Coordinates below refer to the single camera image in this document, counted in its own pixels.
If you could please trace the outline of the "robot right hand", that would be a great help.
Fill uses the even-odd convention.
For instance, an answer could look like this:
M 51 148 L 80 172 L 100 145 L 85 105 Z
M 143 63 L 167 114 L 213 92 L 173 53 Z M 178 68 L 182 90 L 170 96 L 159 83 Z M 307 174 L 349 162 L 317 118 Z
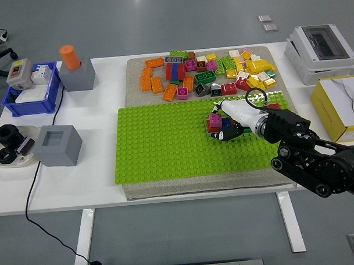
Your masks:
M 212 113 L 216 114 L 219 110 L 229 115 L 236 123 L 223 131 L 211 133 L 212 138 L 229 141 L 242 135 L 246 128 L 250 128 L 258 137 L 264 137 L 268 114 L 261 113 L 259 109 L 253 108 L 246 101 L 240 99 L 222 100 L 216 103 Z

